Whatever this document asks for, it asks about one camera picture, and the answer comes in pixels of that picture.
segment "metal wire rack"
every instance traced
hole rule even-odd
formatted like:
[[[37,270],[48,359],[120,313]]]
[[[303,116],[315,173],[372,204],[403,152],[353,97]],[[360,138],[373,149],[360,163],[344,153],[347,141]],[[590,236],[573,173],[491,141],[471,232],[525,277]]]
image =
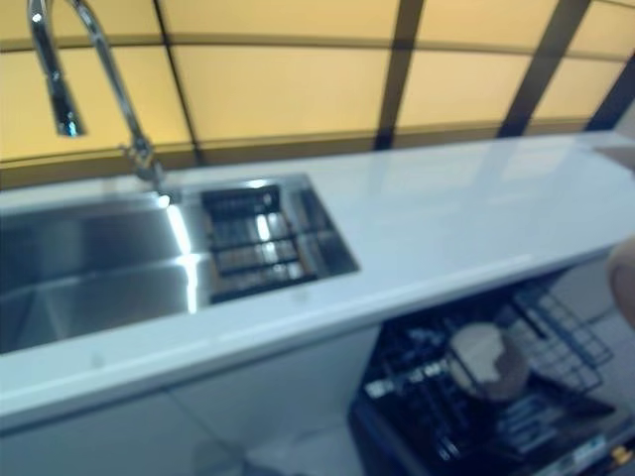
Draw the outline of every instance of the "metal wire rack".
[[[455,332],[472,322],[494,322],[528,358],[532,381],[556,389],[551,395],[560,405],[601,385],[598,367],[612,353],[551,293],[553,281],[548,276],[386,323],[363,380],[366,397],[389,402],[387,409],[403,409],[399,414],[408,416],[403,428],[415,437],[424,429],[444,460],[469,454],[484,434],[504,432],[520,453],[554,437],[546,398],[528,392],[513,403],[486,405],[458,387],[447,363]]]

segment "faucet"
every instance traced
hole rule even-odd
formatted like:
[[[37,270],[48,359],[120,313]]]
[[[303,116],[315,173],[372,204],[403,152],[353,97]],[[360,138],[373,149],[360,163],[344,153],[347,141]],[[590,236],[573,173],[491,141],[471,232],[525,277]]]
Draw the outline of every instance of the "faucet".
[[[64,79],[64,70],[56,51],[53,38],[50,10],[53,0],[27,0],[27,17],[31,27],[31,36],[38,52],[40,64],[47,79],[49,98],[55,115],[58,134],[69,137],[86,133],[70,89]],[[79,16],[88,31],[90,42],[97,50],[101,64],[119,103],[132,136],[128,147],[121,146],[122,152],[133,165],[135,174],[150,182],[154,189],[163,194],[164,173],[161,164],[153,157],[150,140],[141,130],[139,121],[130,102],[119,70],[110,52],[110,46],[94,13],[82,0],[66,0]]]

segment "open dishwasher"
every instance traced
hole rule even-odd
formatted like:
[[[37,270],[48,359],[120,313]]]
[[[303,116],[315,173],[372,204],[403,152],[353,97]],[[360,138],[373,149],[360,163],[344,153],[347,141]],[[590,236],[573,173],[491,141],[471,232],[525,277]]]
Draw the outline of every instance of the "open dishwasher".
[[[384,324],[349,414],[369,476],[603,474],[590,471],[632,436],[633,416],[594,396],[603,383],[600,368],[613,353],[552,292],[562,275]],[[484,398],[469,362],[454,352],[452,337],[474,323],[494,324],[529,362],[515,398]],[[473,395],[452,374],[456,360]]]

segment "white countertop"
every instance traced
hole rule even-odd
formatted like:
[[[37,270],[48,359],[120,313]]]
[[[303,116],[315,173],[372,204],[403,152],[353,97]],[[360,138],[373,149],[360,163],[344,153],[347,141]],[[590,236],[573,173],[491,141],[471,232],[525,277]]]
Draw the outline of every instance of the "white countertop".
[[[308,174],[361,270],[0,356],[7,428],[122,397],[601,253],[635,233],[614,133],[483,141],[170,174],[172,183]],[[0,193],[0,212],[140,189],[106,178]]]

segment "kitchen sink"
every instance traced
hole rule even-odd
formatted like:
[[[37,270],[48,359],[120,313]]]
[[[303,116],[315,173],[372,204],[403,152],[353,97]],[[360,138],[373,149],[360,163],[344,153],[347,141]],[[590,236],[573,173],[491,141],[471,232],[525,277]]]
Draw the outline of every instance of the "kitchen sink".
[[[305,176],[5,213],[0,243],[0,353],[358,269]]]

